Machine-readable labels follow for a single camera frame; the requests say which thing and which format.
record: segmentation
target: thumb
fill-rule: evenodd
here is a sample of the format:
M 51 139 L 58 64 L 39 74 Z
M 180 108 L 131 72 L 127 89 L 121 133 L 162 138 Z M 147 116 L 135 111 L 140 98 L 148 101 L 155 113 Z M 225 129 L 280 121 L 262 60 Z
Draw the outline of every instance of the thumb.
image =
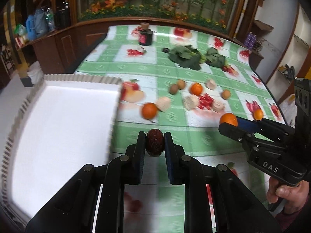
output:
M 275 194 L 281 198 L 285 198 L 288 201 L 292 201 L 297 199 L 297 193 L 295 192 L 295 190 L 295 188 L 281 185 L 278 187 Z

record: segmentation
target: white tray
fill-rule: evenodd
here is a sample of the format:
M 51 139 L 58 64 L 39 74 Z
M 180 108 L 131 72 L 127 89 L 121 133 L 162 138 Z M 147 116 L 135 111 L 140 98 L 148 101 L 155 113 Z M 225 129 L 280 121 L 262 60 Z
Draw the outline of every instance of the white tray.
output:
M 24 101 L 2 163 L 2 202 L 24 226 L 85 164 L 108 163 L 122 80 L 45 75 Z

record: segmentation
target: metal screw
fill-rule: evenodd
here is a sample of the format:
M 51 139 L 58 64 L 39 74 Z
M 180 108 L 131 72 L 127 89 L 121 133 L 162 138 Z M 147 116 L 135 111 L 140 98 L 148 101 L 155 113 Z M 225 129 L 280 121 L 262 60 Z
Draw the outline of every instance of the metal screw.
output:
M 130 157 L 128 157 L 128 155 L 122 155 L 119 158 L 121 161 L 128 161 L 130 159 Z
M 91 171 L 92 169 L 93 169 L 93 166 L 92 166 L 91 164 L 87 164 L 87 165 L 83 166 L 83 170 L 84 170 L 85 172 L 89 172 L 89 171 Z
M 188 155 L 183 155 L 183 156 L 181 156 L 181 159 L 182 159 L 183 161 L 190 161 L 191 157 L 188 156 Z
M 224 172 L 224 171 L 227 170 L 227 167 L 226 167 L 225 165 L 223 165 L 223 164 L 220 164 L 220 165 L 218 165 L 218 169 L 219 169 L 220 171 Z

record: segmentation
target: orange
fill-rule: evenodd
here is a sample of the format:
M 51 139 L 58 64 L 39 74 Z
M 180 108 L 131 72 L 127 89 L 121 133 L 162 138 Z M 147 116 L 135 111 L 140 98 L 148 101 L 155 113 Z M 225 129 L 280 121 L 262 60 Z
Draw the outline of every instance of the orange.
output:
M 154 103 L 146 103 L 142 107 L 142 117 L 145 119 L 153 119 L 158 113 L 158 108 Z
M 263 118 L 263 112 L 262 112 L 262 110 L 261 110 L 261 109 L 256 109 L 256 110 L 254 111 L 254 113 L 253 113 L 253 117 L 254 117 L 254 119 L 256 119 L 256 120 L 262 120 L 262 118 Z
M 221 123 L 229 123 L 231 125 L 238 126 L 238 120 L 236 116 L 232 113 L 226 113 L 222 115 L 220 118 L 219 124 Z
M 199 96 L 203 92 L 203 87 L 200 83 L 193 83 L 189 89 L 189 92 L 193 95 Z

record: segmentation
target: cork stopper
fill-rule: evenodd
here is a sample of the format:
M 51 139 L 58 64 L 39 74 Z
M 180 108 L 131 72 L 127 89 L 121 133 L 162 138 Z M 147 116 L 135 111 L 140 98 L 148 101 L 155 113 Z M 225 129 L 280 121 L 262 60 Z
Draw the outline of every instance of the cork stopper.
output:
M 149 24 L 148 23 L 140 23 L 140 26 L 143 30 L 148 30 L 149 29 Z

